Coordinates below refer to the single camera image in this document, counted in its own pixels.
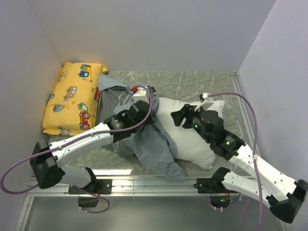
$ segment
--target white connector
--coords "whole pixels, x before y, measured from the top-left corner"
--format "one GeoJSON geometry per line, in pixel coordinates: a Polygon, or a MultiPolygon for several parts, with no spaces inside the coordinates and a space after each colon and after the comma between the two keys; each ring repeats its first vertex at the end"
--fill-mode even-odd
{"type": "Polygon", "coordinates": [[[210,106],[213,105],[214,99],[213,97],[209,97],[209,93],[203,93],[202,94],[202,102],[196,106],[194,111],[196,112],[200,107],[203,107],[204,110],[208,109],[210,106]]]}
{"type": "Polygon", "coordinates": [[[135,103],[140,100],[149,103],[149,98],[146,94],[146,90],[143,88],[138,88],[136,91],[134,91],[133,99],[135,103]]]}

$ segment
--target red clip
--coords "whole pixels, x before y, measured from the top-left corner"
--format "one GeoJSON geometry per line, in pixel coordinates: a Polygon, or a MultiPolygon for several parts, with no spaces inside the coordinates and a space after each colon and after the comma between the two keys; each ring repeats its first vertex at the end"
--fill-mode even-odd
{"type": "Polygon", "coordinates": [[[135,93],[136,93],[136,91],[138,91],[138,88],[136,88],[136,87],[132,87],[132,88],[131,88],[131,91],[135,94],[135,93]]]}

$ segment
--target yellow pillow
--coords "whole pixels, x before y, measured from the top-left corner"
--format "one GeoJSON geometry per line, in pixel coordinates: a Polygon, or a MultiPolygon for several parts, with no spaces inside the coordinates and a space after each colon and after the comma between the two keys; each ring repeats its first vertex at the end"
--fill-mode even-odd
{"type": "Polygon", "coordinates": [[[102,73],[108,69],[101,64],[66,63],[46,106],[43,132],[75,136],[93,128],[102,73]]]}

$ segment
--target pillow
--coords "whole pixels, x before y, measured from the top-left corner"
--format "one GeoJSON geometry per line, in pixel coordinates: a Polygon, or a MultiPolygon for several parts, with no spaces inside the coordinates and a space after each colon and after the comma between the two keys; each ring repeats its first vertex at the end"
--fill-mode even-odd
{"type": "Polygon", "coordinates": [[[64,65],[46,106],[43,132],[74,136],[95,126],[101,73],[108,73],[101,64],[64,65]]]}
{"type": "MultiPolygon", "coordinates": [[[[159,98],[159,107],[157,116],[163,125],[164,130],[170,135],[175,142],[178,152],[175,159],[191,161],[203,169],[212,169],[215,161],[215,154],[210,149],[198,133],[193,129],[184,129],[181,126],[176,127],[171,117],[171,112],[180,110],[186,102],[172,100],[168,98],[159,98]]],[[[222,116],[222,109],[225,103],[222,100],[214,101],[214,104],[208,110],[217,111],[219,117],[222,116]]]]}

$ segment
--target fabric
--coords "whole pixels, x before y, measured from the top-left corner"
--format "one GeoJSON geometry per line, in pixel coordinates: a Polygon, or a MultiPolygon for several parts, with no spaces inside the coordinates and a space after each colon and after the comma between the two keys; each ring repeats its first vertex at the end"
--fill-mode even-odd
{"type": "Polygon", "coordinates": [[[103,72],[108,69],[101,64],[66,63],[46,106],[43,132],[74,136],[94,127],[103,72]]]}
{"type": "MultiPolygon", "coordinates": [[[[143,84],[155,92],[148,84],[143,84]]],[[[101,101],[103,103],[99,122],[123,109],[128,109],[133,102],[133,92],[130,87],[105,75],[99,77],[101,101]]],[[[157,112],[159,97],[153,96],[153,112],[157,112]]],[[[137,133],[123,139],[113,145],[104,146],[115,152],[135,154],[140,162],[149,170],[169,178],[186,180],[184,170],[174,162],[173,156],[177,153],[174,141],[166,133],[158,119],[154,117],[154,123],[143,126],[137,133]]]]}
{"type": "MultiPolygon", "coordinates": [[[[171,117],[171,112],[179,111],[186,102],[172,100],[168,98],[159,98],[159,108],[157,116],[163,125],[164,130],[170,135],[176,143],[178,152],[173,157],[175,159],[191,161],[203,169],[212,169],[215,161],[215,154],[210,149],[210,145],[198,135],[193,129],[183,129],[176,127],[171,117]]],[[[199,105],[200,102],[189,103],[190,105],[199,105]]],[[[214,101],[214,104],[208,108],[218,112],[218,116],[223,118],[222,110],[225,103],[222,100],[214,101]]]]}

